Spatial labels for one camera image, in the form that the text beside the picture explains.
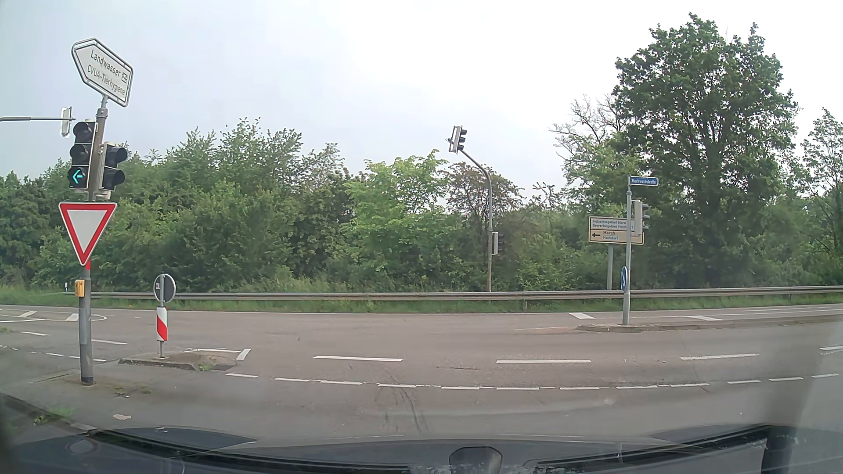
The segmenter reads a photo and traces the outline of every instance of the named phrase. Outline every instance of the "blue mandatory direction sign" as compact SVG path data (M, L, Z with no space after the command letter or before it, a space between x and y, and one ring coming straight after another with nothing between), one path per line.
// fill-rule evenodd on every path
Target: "blue mandatory direction sign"
M626 291L626 285L630 284L630 272L623 267L620 269L620 289Z

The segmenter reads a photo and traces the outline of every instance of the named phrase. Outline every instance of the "traffic light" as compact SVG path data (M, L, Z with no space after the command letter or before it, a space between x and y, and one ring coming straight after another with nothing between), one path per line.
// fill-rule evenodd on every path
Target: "traffic light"
M491 254L498 255L503 252L503 234L500 232L491 233Z
M448 151L451 153L458 153L461 149L464 148L463 143L465 143L465 134L468 133L467 130L463 129L461 125L454 125L453 131L451 131L451 138L448 139L448 143L451 145L448 147Z
M73 146L70 148L70 170L67 183L72 189L88 187L88 172L91 165L91 150L94 147L96 121L80 121L73 126Z
M113 191L117 185L123 184L126 180L126 175L117 169L117 165L126 161L129 152L115 143L103 143L103 146L105 146L103 189Z
M635 204L635 225L632 227L635 230L636 235L644 234L644 231L650 229L645 221L650 218L650 216L646 215L644 211L648 210L650 206L644 204L641 199L636 199L632 201Z

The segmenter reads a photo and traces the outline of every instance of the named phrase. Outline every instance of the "metal pole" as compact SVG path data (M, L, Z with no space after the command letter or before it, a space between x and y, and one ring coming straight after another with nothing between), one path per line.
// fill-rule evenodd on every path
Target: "metal pole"
M609 247L609 262L606 264L606 289L612 289L612 272L615 266L615 246L607 244Z
M76 120L73 117L64 118L64 117L0 117L0 121L30 121L30 120L64 120L64 121L74 121Z
M85 294L79 297L79 371L82 385L94 384L94 351L91 348L91 261L82 270Z
M88 202L96 200L96 192L102 183L103 157L99 153L99 147L103 142L105 132L105 119L108 118L108 109L105 106L108 97L103 95L102 102L97 109L97 128L94 133L94 142L91 143L91 161L88 172ZM85 264L82 270L82 279L85 281L85 295L79 299L79 371L82 374L82 385L94 384L94 351L91 348L91 261Z
M491 292L491 252L492 252L492 248L491 248L491 233L492 233L492 225L491 225L491 177L489 176L489 172L486 171L485 168L480 166L480 164L477 163L475 161L475 159L471 158L469 156L469 154L465 152L465 150L460 150L460 151L466 157L468 157L468 159L471 160L471 163L476 164L477 168L480 168L480 171L482 171L483 174L486 175L486 182L489 183L489 196L488 196L489 199L486 202L486 206L489 208L489 216L488 216L488 219L486 220L486 222L488 223L488 225L486 226L486 240L487 240L486 249L488 250L488 257L487 257L487 260L486 260L486 291Z
M632 287L632 185L626 177L626 290L624 290L624 314L622 325L630 323L630 288Z

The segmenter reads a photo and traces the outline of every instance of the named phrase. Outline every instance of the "red and white striped post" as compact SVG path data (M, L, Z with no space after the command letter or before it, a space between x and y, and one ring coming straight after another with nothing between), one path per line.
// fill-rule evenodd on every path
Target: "red and white striped post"
M158 307L155 308L155 332L158 336L158 355L164 358L164 341L167 340L167 308L164 304L175 296L175 280L166 273L161 273L155 278L155 297L158 300Z

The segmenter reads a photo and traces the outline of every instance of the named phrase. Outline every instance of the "sky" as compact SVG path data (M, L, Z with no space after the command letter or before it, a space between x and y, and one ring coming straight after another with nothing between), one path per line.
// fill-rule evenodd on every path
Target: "sky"
M525 188L562 184L550 132L569 105L616 84L615 60L688 12L745 37L753 22L802 108L799 139L827 107L843 118L831 2L0 0L0 116L95 116L74 42L95 37L134 68L129 104L109 104L105 140L145 155L189 130L241 118L295 129L306 150L338 143L346 165L465 150ZM67 158L60 122L0 122L0 174L37 176Z

